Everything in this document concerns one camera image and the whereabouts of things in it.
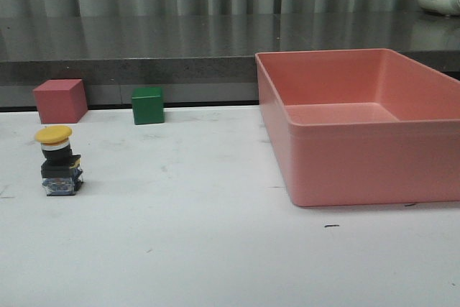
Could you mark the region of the grey stone counter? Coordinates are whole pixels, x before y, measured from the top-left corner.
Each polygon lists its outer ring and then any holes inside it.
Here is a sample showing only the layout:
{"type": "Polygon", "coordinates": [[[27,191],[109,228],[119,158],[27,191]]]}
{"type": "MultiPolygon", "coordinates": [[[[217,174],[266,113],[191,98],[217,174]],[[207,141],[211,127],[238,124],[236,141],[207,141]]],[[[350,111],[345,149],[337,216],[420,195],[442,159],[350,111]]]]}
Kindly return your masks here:
{"type": "Polygon", "coordinates": [[[1,21],[1,107],[29,109],[49,79],[80,78],[92,109],[123,108],[140,86],[167,104],[254,104],[255,54],[389,48],[459,76],[459,19],[424,12],[1,21]]]}

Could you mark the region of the yellow push button switch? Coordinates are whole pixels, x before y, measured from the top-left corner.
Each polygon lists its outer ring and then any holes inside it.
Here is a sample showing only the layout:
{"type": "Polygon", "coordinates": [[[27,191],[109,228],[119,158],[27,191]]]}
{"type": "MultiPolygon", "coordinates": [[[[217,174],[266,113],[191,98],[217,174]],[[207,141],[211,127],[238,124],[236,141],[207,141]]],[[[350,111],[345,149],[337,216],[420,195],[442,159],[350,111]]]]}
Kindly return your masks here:
{"type": "Polygon", "coordinates": [[[72,133],[68,126],[52,125],[34,136],[45,158],[41,176],[47,196],[74,196],[83,185],[81,155],[74,155],[70,146],[72,133]]]}

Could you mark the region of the pink cube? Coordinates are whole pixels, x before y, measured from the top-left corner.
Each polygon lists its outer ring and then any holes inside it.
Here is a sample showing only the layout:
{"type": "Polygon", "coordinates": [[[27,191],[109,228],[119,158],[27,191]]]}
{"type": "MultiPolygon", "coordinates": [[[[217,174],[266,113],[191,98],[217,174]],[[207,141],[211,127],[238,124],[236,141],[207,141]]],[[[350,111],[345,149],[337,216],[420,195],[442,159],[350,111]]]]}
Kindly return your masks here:
{"type": "Polygon", "coordinates": [[[33,89],[42,124],[74,124],[88,112],[82,79],[45,81],[33,89]]]}

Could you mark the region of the green cube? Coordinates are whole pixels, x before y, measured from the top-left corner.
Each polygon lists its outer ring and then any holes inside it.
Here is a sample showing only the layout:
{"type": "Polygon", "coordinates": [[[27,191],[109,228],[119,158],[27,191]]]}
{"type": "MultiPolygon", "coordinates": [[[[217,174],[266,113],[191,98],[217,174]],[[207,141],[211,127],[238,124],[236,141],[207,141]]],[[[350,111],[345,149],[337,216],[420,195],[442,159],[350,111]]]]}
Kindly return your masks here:
{"type": "Polygon", "coordinates": [[[134,123],[160,124],[165,122],[163,92],[160,87],[141,87],[132,92],[134,123]]]}

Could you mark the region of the pink plastic bin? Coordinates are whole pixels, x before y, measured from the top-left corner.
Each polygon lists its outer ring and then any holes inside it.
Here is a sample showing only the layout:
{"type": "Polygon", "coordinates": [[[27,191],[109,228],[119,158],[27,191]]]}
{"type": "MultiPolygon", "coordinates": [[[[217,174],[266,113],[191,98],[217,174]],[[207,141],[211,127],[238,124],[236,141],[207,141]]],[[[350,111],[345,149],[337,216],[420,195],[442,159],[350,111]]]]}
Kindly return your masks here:
{"type": "Polygon", "coordinates": [[[260,52],[259,105],[296,206],[459,199],[459,82],[388,49],[260,52]]]}

